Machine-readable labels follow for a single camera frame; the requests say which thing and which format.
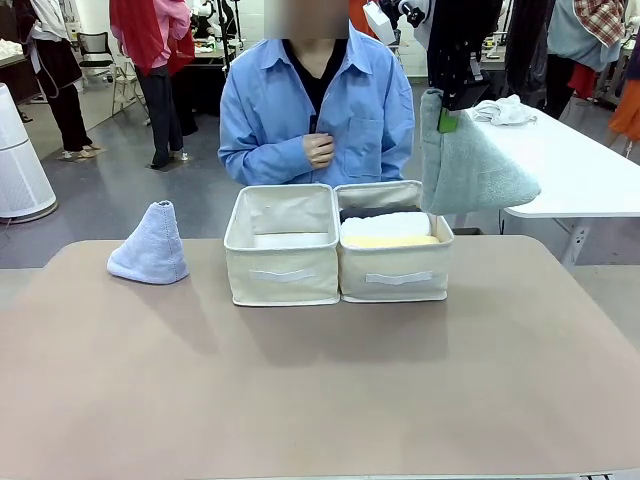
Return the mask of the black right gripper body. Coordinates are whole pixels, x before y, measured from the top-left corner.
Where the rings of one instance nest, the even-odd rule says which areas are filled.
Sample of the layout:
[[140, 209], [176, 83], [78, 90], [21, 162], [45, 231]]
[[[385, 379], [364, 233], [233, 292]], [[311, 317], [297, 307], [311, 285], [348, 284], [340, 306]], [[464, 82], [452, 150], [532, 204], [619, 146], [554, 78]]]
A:
[[437, 0], [427, 50], [428, 80], [437, 89], [457, 89], [468, 76], [472, 55], [495, 31], [501, 1]]

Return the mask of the person's right hand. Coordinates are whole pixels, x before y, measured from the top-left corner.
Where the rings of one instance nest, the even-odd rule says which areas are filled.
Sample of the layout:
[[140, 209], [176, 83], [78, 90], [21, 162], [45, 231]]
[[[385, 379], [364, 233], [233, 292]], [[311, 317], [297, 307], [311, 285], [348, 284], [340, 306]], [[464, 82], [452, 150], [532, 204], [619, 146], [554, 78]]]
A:
[[306, 158], [314, 170], [328, 167], [334, 158], [334, 139], [329, 134], [305, 135], [303, 148]]

